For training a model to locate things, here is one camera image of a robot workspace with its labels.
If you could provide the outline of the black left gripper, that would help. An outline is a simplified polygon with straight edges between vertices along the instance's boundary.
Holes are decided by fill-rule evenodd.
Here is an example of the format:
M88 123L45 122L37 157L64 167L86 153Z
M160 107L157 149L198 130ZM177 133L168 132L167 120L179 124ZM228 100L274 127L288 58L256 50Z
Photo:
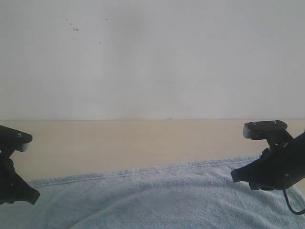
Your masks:
M14 163L10 159L14 151L0 151L0 203L13 204L16 201L25 201L35 205L40 193L26 182L20 185L20 177L16 174Z

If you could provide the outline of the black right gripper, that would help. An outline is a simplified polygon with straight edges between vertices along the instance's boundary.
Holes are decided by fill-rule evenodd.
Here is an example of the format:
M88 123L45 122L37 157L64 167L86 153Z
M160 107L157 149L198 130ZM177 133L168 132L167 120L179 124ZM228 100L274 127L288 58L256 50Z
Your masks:
M249 182L251 190L285 190L305 177L305 134L284 147L265 149L259 159L231 171L234 183Z

